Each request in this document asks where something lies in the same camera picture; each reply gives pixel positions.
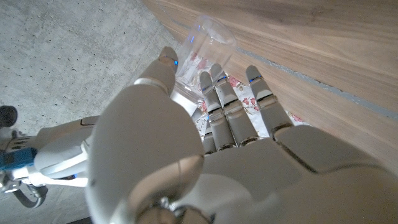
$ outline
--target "concrete floor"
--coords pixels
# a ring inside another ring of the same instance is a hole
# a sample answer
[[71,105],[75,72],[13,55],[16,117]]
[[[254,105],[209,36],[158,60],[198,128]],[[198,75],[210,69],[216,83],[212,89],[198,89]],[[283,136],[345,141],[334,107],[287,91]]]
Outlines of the concrete floor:
[[[18,109],[15,127],[29,135],[100,114],[165,45],[179,47],[140,1],[1,0],[0,102]],[[83,189],[59,186],[30,210],[1,194],[0,214],[0,223],[89,216]]]

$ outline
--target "transparent glass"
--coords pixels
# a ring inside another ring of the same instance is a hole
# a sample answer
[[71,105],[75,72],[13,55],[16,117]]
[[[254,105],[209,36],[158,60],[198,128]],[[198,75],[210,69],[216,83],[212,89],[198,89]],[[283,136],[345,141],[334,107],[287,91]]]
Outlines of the transparent glass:
[[209,72],[214,63],[223,68],[235,49],[236,39],[231,31],[210,16],[199,16],[178,52],[175,91],[193,102],[203,99],[201,72]]

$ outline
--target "wooden table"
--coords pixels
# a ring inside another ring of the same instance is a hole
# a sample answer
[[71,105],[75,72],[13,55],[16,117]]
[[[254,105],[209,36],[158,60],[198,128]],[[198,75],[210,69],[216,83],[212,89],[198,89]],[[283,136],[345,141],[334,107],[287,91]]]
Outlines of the wooden table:
[[183,42],[200,14],[225,24],[283,106],[398,171],[398,1],[143,0]]

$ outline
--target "fingertip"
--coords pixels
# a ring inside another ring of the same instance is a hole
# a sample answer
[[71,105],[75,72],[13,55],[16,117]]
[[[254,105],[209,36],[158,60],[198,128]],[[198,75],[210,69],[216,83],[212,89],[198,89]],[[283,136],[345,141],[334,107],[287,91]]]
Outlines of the fingertip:
[[261,77],[261,74],[256,66],[250,65],[246,69],[246,77],[248,78],[249,82],[251,82],[251,80]]
[[205,90],[209,86],[213,86],[213,81],[211,80],[211,76],[208,72],[202,72],[199,77],[200,88]]

